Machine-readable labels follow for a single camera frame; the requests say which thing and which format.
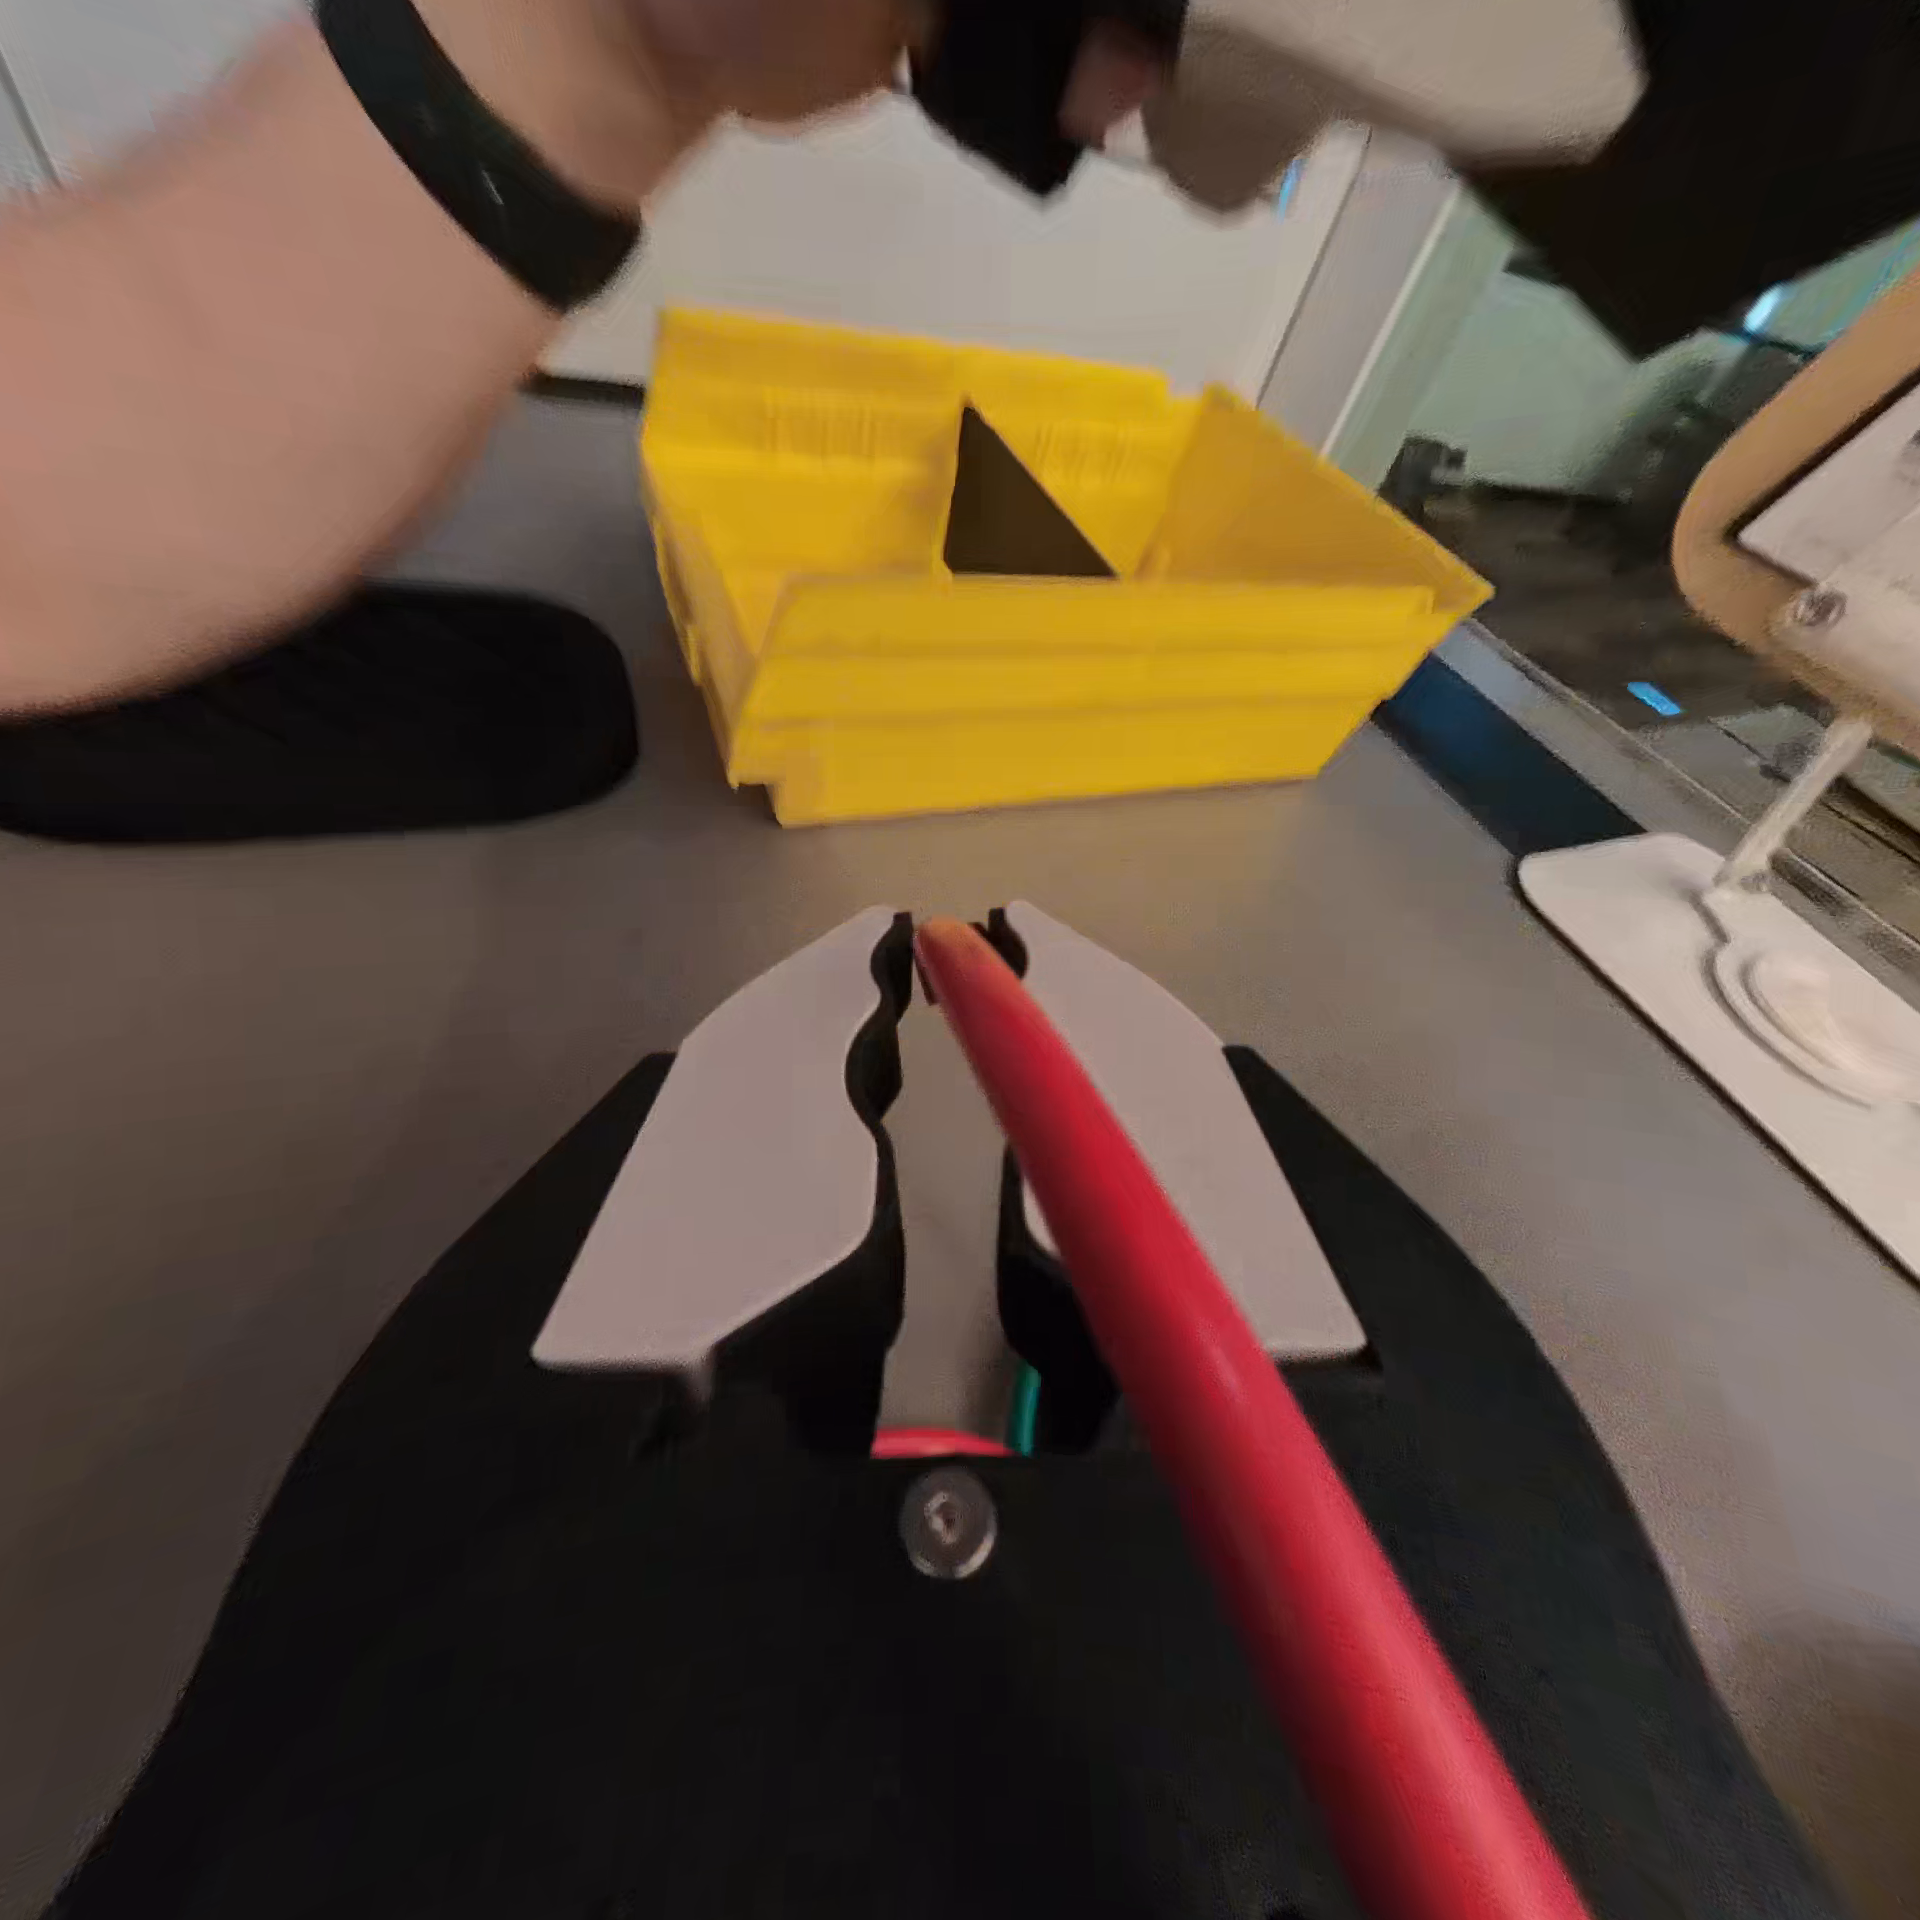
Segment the yellow plastic bin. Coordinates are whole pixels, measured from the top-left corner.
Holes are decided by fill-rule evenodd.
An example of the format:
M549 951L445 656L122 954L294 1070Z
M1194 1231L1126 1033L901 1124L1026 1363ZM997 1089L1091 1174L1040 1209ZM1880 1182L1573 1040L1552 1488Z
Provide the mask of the yellow plastic bin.
M1221 386L659 315L639 492L781 826L1315 778L1493 587Z

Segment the black wristband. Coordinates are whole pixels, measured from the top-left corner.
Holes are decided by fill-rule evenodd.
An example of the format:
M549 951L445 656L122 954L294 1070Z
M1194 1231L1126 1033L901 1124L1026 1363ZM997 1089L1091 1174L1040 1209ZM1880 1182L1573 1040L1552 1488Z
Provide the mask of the black wristband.
M639 217L561 182L448 60L411 3L318 3L342 83L403 171L527 297L567 315L639 250Z

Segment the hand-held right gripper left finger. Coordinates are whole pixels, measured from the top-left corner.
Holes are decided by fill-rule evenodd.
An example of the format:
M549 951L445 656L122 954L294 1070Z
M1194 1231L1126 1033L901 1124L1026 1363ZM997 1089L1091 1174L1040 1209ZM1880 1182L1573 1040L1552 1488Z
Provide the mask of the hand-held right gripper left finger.
M904 1319L885 1120L913 927L864 907L675 1050L533 1342L550 1375L749 1388L818 1455L867 1455Z

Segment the person's left forearm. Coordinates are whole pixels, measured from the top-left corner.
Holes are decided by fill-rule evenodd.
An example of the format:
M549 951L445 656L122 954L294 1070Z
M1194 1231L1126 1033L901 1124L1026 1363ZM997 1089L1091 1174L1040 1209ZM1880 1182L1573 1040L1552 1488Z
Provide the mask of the person's left forearm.
M192 679L347 585L559 330L303 19L2 242L7 721Z

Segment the person's left hand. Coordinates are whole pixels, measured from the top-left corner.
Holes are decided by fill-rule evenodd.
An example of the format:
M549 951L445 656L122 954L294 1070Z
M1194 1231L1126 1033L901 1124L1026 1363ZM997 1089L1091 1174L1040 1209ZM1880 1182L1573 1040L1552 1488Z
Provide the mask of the person's left hand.
M790 129L885 89L918 26L893 3L491 6L474 88L561 182L639 210L717 124Z

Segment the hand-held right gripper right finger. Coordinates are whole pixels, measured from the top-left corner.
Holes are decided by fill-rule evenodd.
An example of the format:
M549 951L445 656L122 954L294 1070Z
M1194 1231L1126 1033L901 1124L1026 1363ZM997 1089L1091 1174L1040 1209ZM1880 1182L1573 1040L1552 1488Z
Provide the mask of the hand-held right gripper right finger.
M1101 1092L1274 1360L1366 1354L1359 1319L1256 1124L1221 1035L1152 976L1030 904L984 927ZM1018 1163L1002 1156L999 1326L1018 1359L1007 1446L1085 1451L1118 1404Z

